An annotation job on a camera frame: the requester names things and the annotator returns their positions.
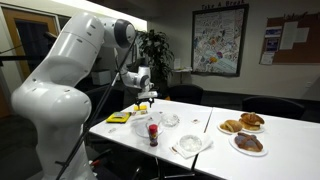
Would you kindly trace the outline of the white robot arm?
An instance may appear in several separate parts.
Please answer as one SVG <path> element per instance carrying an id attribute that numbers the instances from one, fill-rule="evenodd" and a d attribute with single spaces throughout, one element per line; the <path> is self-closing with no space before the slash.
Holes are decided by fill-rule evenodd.
<path id="1" fill-rule="evenodd" d="M 96 180 L 80 140 L 91 100 L 76 85 L 89 74 L 103 46 L 126 49 L 135 34 L 126 20 L 76 14 L 44 60 L 12 93 L 15 112 L 36 127 L 42 180 Z"/>

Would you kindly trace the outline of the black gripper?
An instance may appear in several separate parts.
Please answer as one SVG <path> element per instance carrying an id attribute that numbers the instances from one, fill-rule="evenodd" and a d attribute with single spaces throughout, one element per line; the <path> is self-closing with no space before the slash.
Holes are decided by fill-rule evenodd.
<path id="1" fill-rule="evenodd" d="M 154 103 L 154 99 L 158 96 L 156 91 L 140 92 L 135 101 L 136 105 L 140 105 L 142 102 L 148 102 L 149 105 Z"/>

